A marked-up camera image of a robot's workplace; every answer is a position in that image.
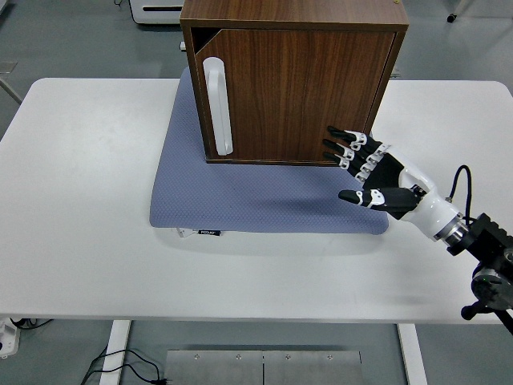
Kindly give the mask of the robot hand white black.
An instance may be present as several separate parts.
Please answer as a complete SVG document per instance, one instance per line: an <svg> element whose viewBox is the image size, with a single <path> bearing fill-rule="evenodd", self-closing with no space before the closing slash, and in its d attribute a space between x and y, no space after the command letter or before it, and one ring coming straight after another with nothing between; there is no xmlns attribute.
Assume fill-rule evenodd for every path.
<svg viewBox="0 0 513 385"><path fill-rule="evenodd" d="M461 222L459 210L442 199L435 183L396 147L363 132L333 126L327 131L335 140L323 140L329 149L323 156L361 184L357 191L341 190L341 200L410 222L434 241L448 238Z"/></svg>

